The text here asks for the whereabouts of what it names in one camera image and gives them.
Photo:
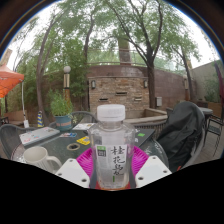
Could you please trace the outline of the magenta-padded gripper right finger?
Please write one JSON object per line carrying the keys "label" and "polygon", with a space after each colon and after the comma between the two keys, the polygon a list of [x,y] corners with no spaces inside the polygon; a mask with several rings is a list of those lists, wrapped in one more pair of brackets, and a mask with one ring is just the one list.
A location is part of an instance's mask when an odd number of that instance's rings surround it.
{"label": "magenta-padded gripper right finger", "polygon": [[134,147],[131,168],[137,188],[146,186],[171,174],[169,168],[158,156],[148,156],[138,147]]}

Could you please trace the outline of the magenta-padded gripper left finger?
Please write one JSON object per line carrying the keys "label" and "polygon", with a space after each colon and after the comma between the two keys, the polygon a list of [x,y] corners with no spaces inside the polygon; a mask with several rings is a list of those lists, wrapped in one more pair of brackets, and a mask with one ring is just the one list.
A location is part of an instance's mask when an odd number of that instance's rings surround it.
{"label": "magenta-padded gripper left finger", "polygon": [[83,188],[88,188],[94,171],[92,150],[87,149],[76,159],[69,158],[56,175]]}

